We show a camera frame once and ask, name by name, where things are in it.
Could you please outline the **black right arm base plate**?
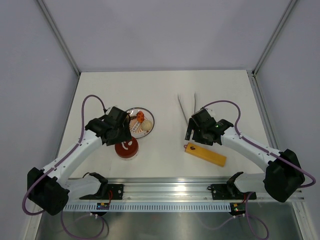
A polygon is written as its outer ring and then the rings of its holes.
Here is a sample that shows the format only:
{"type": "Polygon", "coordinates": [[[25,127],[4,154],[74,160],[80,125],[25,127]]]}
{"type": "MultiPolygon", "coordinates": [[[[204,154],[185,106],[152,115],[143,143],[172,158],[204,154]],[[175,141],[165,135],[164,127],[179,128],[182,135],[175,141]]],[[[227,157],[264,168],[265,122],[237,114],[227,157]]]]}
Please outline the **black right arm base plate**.
{"type": "Polygon", "coordinates": [[[241,192],[236,186],[228,183],[216,183],[207,187],[213,200],[246,200],[250,192],[241,192]]]}

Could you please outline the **round steel lunch box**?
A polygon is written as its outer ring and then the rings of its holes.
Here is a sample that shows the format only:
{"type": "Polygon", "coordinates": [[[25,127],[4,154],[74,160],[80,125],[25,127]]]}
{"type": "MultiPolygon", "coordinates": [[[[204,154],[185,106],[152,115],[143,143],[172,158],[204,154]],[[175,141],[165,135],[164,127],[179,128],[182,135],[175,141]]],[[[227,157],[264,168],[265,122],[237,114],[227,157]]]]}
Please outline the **round steel lunch box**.
{"type": "Polygon", "coordinates": [[[131,161],[133,160],[137,155],[139,154],[139,150],[133,154],[133,155],[130,155],[130,156],[121,156],[121,155],[118,155],[118,157],[121,159],[121,160],[124,160],[124,161],[131,161]]]}

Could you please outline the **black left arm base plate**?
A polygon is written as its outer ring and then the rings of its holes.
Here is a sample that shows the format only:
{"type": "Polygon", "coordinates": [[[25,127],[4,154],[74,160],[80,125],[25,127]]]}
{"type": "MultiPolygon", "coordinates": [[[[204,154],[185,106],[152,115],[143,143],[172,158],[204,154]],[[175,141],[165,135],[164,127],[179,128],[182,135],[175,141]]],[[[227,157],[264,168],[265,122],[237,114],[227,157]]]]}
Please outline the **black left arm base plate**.
{"type": "Polygon", "coordinates": [[[103,184],[95,194],[80,197],[80,200],[122,200],[124,192],[123,184],[103,184]]]}

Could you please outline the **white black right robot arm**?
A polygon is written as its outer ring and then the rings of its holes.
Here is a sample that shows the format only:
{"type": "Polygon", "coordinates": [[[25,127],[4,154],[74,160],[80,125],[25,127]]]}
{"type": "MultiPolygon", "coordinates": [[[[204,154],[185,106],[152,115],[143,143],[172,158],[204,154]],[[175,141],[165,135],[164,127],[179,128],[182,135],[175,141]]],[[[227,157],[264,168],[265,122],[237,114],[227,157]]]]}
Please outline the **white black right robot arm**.
{"type": "Polygon", "coordinates": [[[290,149],[280,151],[237,133],[234,125],[224,119],[196,120],[190,118],[186,140],[212,146],[219,144],[241,154],[257,165],[262,173],[238,172],[227,185],[227,193],[239,198],[243,193],[265,192],[284,203],[305,182],[297,155],[290,149]]]}

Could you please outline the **red round lunch box lid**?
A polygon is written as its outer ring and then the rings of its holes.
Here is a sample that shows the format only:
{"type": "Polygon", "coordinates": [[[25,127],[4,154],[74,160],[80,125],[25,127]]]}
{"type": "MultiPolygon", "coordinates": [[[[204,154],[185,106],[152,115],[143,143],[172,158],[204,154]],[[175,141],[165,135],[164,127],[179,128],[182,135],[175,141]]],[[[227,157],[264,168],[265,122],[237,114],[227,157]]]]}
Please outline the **red round lunch box lid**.
{"type": "Polygon", "coordinates": [[[139,150],[139,144],[136,138],[117,143],[114,146],[115,152],[120,156],[132,156],[139,150]]]}

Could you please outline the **yellow cutlery case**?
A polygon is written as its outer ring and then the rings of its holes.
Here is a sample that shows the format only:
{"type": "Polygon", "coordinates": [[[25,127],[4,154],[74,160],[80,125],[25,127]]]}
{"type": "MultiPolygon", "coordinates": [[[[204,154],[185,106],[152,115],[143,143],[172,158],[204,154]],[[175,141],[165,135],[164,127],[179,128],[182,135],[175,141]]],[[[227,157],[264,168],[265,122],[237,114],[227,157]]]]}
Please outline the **yellow cutlery case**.
{"type": "Polygon", "coordinates": [[[194,143],[189,142],[188,144],[185,144],[183,147],[186,153],[194,157],[200,158],[202,160],[205,160],[207,162],[210,162],[220,167],[224,167],[226,164],[226,160],[227,160],[226,156],[223,156],[209,149],[198,146],[194,143]]]}

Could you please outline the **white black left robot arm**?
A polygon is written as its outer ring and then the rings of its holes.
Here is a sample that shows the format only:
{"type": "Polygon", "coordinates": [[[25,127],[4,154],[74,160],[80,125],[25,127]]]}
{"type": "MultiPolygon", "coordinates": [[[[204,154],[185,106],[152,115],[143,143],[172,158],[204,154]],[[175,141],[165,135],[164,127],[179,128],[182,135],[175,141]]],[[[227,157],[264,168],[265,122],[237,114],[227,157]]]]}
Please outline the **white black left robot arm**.
{"type": "Polygon", "coordinates": [[[68,152],[42,169],[33,167],[27,173],[27,192],[23,200],[31,200],[43,212],[54,216],[68,201],[82,197],[98,200],[108,196],[108,179],[96,172],[80,179],[69,178],[96,149],[131,140],[129,125],[128,118],[116,125],[109,125],[99,118],[91,120],[68,152]]]}

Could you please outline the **metal tongs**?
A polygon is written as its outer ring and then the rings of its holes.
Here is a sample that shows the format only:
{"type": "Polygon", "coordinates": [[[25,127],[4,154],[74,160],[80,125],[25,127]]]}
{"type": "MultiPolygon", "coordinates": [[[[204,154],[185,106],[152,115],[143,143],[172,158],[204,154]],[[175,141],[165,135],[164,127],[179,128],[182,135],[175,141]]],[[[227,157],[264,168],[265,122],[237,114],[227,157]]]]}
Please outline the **metal tongs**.
{"type": "MultiPolygon", "coordinates": [[[[189,120],[187,118],[187,114],[184,110],[184,107],[183,107],[183,104],[182,104],[182,99],[181,99],[181,95],[178,93],[177,94],[177,100],[178,100],[178,104],[179,104],[179,107],[180,107],[180,110],[183,114],[183,118],[184,118],[184,121],[186,123],[186,125],[188,126],[188,123],[189,123],[189,120]]],[[[193,94],[193,113],[195,113],[197,110],[197,93],[194,92],[193,94]]]]}

